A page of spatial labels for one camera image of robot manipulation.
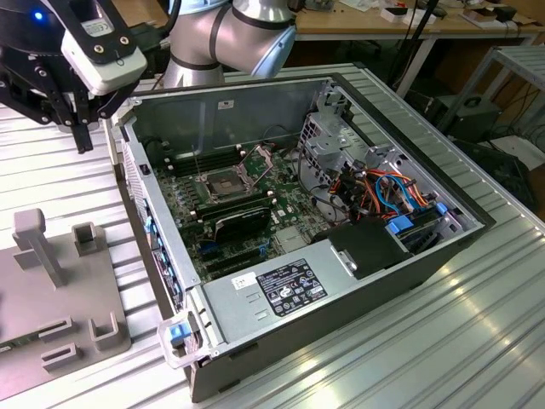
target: warning label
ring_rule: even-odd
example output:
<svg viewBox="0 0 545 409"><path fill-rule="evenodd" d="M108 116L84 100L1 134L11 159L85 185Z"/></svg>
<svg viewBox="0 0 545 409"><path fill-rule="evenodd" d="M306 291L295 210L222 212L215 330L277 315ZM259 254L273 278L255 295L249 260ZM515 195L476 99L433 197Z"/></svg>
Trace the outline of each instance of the warning label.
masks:
<svg viewBox="0 0 545 409"><path fill-rule="evenodd" d="M279 317L327 296L304 258L257 276L257 283Z"/></svg>

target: desk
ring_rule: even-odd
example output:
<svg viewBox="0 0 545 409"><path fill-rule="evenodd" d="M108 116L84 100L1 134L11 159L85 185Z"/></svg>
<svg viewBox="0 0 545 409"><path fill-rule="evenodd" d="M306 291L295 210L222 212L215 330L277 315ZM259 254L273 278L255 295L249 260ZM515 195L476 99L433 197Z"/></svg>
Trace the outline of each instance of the desk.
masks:
<svg viewBox="0 0 545 409"><path fill-rule="evenodd" d="M463 9L445 9L448 15L443 20L437 19L434 24L424 28L422 44L398 87L399 96L404 97L409 91L438 39L522 37L522 44L530 45L540 33L545 32L545 27L539 26L522 26L520 31L514 26L483 29L461 17ZM400 40L405 37L408 27L404 23L384 20L379 9L369 9L362 13L343 3L336 3L330 13L302 10L297 15L296 25L296 39L299 41ZM502 75L505 78L507 73L503 72Z"/></svg>

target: metal shelf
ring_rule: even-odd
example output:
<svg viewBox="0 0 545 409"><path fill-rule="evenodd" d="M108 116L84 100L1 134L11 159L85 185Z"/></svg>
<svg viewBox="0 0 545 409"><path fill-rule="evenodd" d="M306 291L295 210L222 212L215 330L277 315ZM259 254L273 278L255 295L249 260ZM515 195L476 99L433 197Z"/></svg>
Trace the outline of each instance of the metal shelf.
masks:
<svg viewBox="0 0 545 409"><path fill-rule="evenodd" d="M421 287L195 407L544 407L545 226L370 72L346 64L291 68L280 76L333 71L497 224ZM51 233L74 220L106 226L133 338L128 352L0 406L194 407L183 372L166 365L155 337L158 307L114 187L106 138L97 132L95 150L77 155L72 138L55 128L38 128L5 109L0 118L1 243L10 237L14 194L29 198L18 206L46 200ZM362 116L354 121L372 129ZM369 137L380 142L378 134ZM44 196L48 191L56 197Z"/></svg>
<svg viewBox="0 0 545 409"><path fill-rule="evenodd" d="M492 47L485 58L479 63L469 80L464 85L462 92L450 105L437 129L445 131L452 119L456 116L462 104L471 95L479 80L488 72L494 61L503 65L504 69L498 74L490 87L485 92L485 97L492 98L509 72L521 76L529 84L534 85L541 91L545 90L545 47L540 46L513 46L513 47ZM528 121L526 126L531 126L545 113L545 107Z"/></svg>

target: cable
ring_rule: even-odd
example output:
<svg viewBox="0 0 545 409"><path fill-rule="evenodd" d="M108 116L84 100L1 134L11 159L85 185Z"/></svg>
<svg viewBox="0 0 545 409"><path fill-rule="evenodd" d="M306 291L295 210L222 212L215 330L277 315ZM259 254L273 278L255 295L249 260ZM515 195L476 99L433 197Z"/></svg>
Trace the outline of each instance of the cable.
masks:
<svg viewBox="0 0 545 409"><path fill-rule="evenodd" d="M400 215L401 213L399 212L399 209L394 206L393 204L389 204L386 200L384 200L384 198L382 197L382 193L381 193L381 177L379 177L377 180L376 180L376 183L375 183L375 191L376 191L376 197L381 201L381 203L383 205L385 205L386 207L389 207L390 209L393 209L393 211L396 212L396 214Z"/></svg>
<svg viewBox="0 0 545 409"><path fill-rule="evenodd" d="M161 75L159 75L159 78L157 78L157 81L156 81L155 84L152 86L151 91L153 91L154 89L157 88L157 86L159 85L159 83L161 82L161 80L163 79L163 77L164 77L164 72L163 72Z"/></svg>
<svg viewBox="0 0 545 409"><path fill-rule="evenodd" d="M424 15L422 16L422 19L420 20L420 23L418 23L418 27L416 28L415 32L413 33L412 37L410 38L410 43L406 48L402 48L402 51L399 53L402 55L401 60L403 61L407 55L410 55L411 51L416 48L418 43L418 38L424 31L424 27L426 26L427 22L429 21L430 15L432 15L432 12L435 10L435 7L437 6L439 0L429 0L427 3L426 11L424 12ZM396 77L396 73L399 71L399 63L393 64L393 72L392 75L388 78L388 86L393 86L393 80Z"/></svg>
<svg viewBox="0 0 545 409"><path fill-rule="evenodd" d="M531 96L531 95L534 95L534 94L538 94L539 93L539 89L535 89L534 91L530 92L528 95L525 95L525 96L521 96L519 98L516 98L514 100L512 100L511 102L509 102L505 108L503 108L503 111L505 112L509 107L511 107L513 104L516 104L517 102L519 102L520 100L523 100L524 98L527 98L528 96ZM498 126L497 128L494 129L494 125L496 125L498 119L499 119L499 115L496 117L496 119L494 120L494 122L492 123L492 125L490 126L490 128L488 129L487 133L489 134L489 137L486 139L487 141L490 140L490 139L496 139L495 137L492 137L495 135L495 131L496 130L499 130L500 128L507 128L506 129L506 132L501 135L501 136L498 136L498 137L502 137L502 136L507 136L507 135L511 135L514 133L514 130L513 128L511 128L511 125L500 125Z"/></svg>
<svg viewBox="0 0 545 409"><path fill-rule="evenodd" d="M511 121L511 124L509 124L509 126L513 126L515 123L518 123L522 117L524 116L524 114L526 113L526 111L528 111L528 108L531 107L531 104L534 103L534 101L536 100L536 98L538 97L538 92L536 92L535 96L534 96L534 99L531 100L531 102L528 104L528 106L525 108L525 104L526 104L526 98L528 98L530 94L530 84L528 84L528 90L526 91L526 95L525 95L525 98L524 100L522 101L522 106L520 107L520 110L519 110L519 113L514 117L513 121Z"/></svg>
<svg viewBox="0 0 545 409"><path fill-rule="evenodd" d="M497 101L497 98L498 96L500 96L500 94L506 89L506 87L513 82L513 79L514 79L514 75L512 75L501 87L500 89L496 92L496 95L494 95L494 99L492 102L495 102Z"/></svg>
<svg viewBox="0 0 545 409"><path fill-rule="evenodd" d="M412 22L415 19L416 14L416 3L415 7L412 9L412 16L410 17L410 23L409 27L407 27L407 31L405 32L405 37L403 41L401 42L401 47L399 48L399 52L395 55L395 58L393 59L392 65L390 66L390 70L388 71L388 78L387 82L390 83L390 79L393 75L393 69L396 67L396 63L398 62L399 54L401 53L401 49L403 48L403 45L405 44L405 41L407 41L407 38L409 37L410 28L412 27Z"/></svg>
<svg viewBox="0 0 545 409"><path fill-rule="evenodd" d="M336 209L336 210L339 210L342 212L342 214L346 215L347 214L347 211L342 209L341 207L337 206L336 204L332 204L330 202L328 202L327 200L323 200L317 196L315 196L310 190L307 189L307 187L303 184L302 180L301 180L301 162L302 162L302 157L303 157L303 150L302 149L299 149L299 160L298 160L298 164L297 164L297 180L299 181L299 185L301 186L301 188L307 192L308 194L310 194L312 197L314 197L318 202L322 202L322 203L325 203L326 205L329 205L331 206L333 209Z"/></svg>
<svg viewBox="0 0 545 409"><path fill-rule="evenodd" d="M172 5L172 10L170 11L170 16L167 24L165 24L163 28L161 28L161 36L163 38L168 37L172 29L174 28L176 20L178 20L178 15L180 14L180 8L181 0L174 0L174 4Z"/></svg>

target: table leg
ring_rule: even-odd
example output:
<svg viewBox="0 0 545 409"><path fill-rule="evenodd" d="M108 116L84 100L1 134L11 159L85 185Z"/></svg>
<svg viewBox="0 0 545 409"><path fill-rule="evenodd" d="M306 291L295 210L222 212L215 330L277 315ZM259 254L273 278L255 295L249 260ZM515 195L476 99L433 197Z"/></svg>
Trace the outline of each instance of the table leg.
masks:
<svg viewBox="0 0 545 409"><path fill-rule="evenodd" d="M432 50L432 47L435 44L435 40L435 37L425 39L424 41L422 41L422 44L418 48L418 51L416 51L415 58L412 60L406 73L401 78L401 84L396 91L396 93L401 98L405 98L407 92L409 92L410 86L415 81L415 78L418 75L418 72L420 72L424 61L427 59L427 56Z"/></svg>
<svg viewBox="0 0 545 409"><path fill-rule="evenodd" d="M532 45L535 39L536 35L526 37L524 40L522 40L522 43L520 43L520 45ZM510 72L511 70L503 68L500 73L497 74L496 78L494 78L494 80L490 83L485 93L483 94L483 97L489 101L492 101L496 97L497 91L500 89Z"/></svg>

